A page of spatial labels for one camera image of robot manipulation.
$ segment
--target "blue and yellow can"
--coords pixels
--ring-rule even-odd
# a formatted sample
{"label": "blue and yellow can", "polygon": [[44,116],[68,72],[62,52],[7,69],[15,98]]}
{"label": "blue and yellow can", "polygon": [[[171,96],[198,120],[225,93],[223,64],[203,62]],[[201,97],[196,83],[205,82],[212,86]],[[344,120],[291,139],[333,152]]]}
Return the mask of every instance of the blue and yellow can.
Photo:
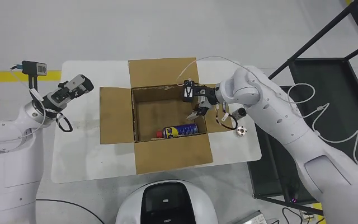
{"label": "blue and yellow can", "polygon": [[184,124],[173,127],[166,127],[157,131],[157,138],[175,138],[178,136],[189,136],[197,133],[196,124]]}

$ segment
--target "floor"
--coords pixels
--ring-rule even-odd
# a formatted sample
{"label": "floor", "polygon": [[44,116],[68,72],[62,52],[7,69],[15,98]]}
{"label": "floor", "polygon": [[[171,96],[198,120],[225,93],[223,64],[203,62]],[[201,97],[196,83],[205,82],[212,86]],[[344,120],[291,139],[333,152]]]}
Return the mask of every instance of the floor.
{"label": "floor", "polygon": [[[345,6],[341,0],[242,1],[5,1],[0,7],[0,71],[22,60],[60,70],[66,60],[127,60],[221,55],[274,71]],[[309,49],[306,57],[341,57],[358,48],[349,18]],[[358,67],[358,59],[351,61]],[[285,71],[275,79],[291,84]],[[57,82],[39,83],[41,94]],[[0,82],[0,120],[15,119],[29,101],[18,83]],[[54,124],[44,131],[45,170],[37,198],[69,200],[114,223],[122,201],[151,181],[184,179],[203,188],[219,223],[261,210],[269,223],[281,207],[252,198],[247,164],[186,169],[121,178],[54,184],[50,179]],[[67,204],[38,202],[38,223],[97,223]],[[290,223],[299,223],[289,215]]]}

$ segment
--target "table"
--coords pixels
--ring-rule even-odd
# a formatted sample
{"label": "table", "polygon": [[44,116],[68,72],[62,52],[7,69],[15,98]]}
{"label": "table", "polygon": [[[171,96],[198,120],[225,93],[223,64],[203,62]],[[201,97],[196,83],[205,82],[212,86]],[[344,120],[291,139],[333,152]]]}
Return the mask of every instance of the table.
{"label": "table", "polygon": [[[232,76],[237,65],[222,60],[197,62],[199,82],[216,84]],[[55,131],[51,179],[55,183],[135,175],[134,144],[100,144],[100,87],[130,88],[128,61],[67,61],[61,82],[78,74],[88,77],[95,88],[73,100],[63,111],[73,132]],[[231,104],[230,112],[241,107]],[[244,137],[234,132],[209,133],[213,163],[195,167],[255,161],[261,158],[256,128],[246,116],[239,124],[248,129]]]}

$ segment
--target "open cardboard box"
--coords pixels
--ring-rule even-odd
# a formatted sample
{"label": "open cardboard box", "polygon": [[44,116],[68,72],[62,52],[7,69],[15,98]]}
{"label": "open cardboard box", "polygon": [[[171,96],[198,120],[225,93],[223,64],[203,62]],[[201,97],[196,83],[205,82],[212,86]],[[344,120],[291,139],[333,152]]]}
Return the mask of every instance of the open cardboard box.
{"label": "open cardboard box", "polygon": [[178,85],[132,89],[134,141],[160,140],[156,132],[164,127],[195,123],[198,134],[205,134],[204,117],[186,120],[192,105],[182,101],[183,88]]}
{"label": "open cardboard box", "polygon": [[[101,144],[134,143],[137,174],[213,162],[208,133],[227,131],[215,121],[215,110],[186,120],[195,105],[182,102],[178,74],[195,58],[129,61],[131,89],[100,88]],[[199,82],[196,63],[182,75]],[[156,138],[164,127],[195,123],[198,134]]]}

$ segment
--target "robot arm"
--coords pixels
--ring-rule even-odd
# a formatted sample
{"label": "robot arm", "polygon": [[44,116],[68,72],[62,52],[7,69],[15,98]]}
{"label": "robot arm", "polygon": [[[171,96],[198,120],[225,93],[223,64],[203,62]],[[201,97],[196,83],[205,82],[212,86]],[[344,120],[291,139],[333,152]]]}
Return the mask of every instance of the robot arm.
{"label": "robot arm", "polygon": [[43,97],[45,117],[34,97],[15,121],[0,122],[0,223],[36,223],[35,200],[44,160],[42,129],[56,120],[67,103],[92,89],[91,81],[79,74]]}
{"label": "robot arm", "polygon": [[288,150],[302,183],[322,202],[327,223],[355,223],[358,166],[323,142],[297,116],[296,106],[293,112],[289,96],[278,85],[256,67],[238,68],[230,79],[216,85],[215,98],[216,103],[243,104],[254,122]]}

